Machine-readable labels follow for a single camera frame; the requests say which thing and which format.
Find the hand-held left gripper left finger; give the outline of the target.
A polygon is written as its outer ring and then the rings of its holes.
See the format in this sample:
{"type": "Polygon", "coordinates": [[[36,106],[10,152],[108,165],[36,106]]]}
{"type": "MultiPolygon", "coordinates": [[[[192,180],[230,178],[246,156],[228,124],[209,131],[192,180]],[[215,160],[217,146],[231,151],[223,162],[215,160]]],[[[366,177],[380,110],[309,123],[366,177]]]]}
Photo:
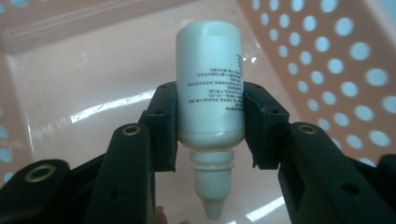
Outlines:
{"type": "Polygon", "coordinates": [[[144,113],[154,152],[156,172],[174,172],[177,163],[177,84],[160,85],[144,113]]]}

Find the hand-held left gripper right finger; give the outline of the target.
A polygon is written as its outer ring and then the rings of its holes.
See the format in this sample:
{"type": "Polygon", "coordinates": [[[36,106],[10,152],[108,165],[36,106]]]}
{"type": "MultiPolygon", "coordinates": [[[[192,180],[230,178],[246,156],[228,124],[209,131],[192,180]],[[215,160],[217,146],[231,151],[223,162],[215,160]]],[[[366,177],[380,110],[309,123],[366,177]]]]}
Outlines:
{"type": "Polygon", "coordinates": [[[289,128],[290,113],[264,87],[244,83],[246,142],[253,166],[276,170],[279,166],[277,140],[289,128]]]}

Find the white dropper bottle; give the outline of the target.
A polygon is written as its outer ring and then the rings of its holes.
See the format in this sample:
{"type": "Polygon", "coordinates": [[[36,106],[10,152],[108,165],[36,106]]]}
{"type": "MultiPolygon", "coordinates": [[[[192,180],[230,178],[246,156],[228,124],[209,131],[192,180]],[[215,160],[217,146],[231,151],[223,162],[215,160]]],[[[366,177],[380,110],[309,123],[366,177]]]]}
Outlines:
{"type": "Polygon", "coordinates": [[[245,138],[241,33],[198,21],[176,38],[177,139],[190,152],[195,193],[219,219],[231,192],[233,148],[245,138]]]}

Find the pink perforated plastic basket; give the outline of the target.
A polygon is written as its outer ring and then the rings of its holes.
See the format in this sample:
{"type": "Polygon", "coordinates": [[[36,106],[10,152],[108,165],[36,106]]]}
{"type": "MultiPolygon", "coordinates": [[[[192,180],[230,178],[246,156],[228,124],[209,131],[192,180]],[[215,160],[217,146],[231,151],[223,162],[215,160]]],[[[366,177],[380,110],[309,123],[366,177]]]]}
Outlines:
{"type": "Polygon", "coordinates": [[[396,0],[0,0],[0,223],[396,224],[396,0]],[[144,113],[186,25],[241,33],[243,84],[290,113],[279,166],[233,148],[209,219],[190,150],[156,172],[144,113]]]}

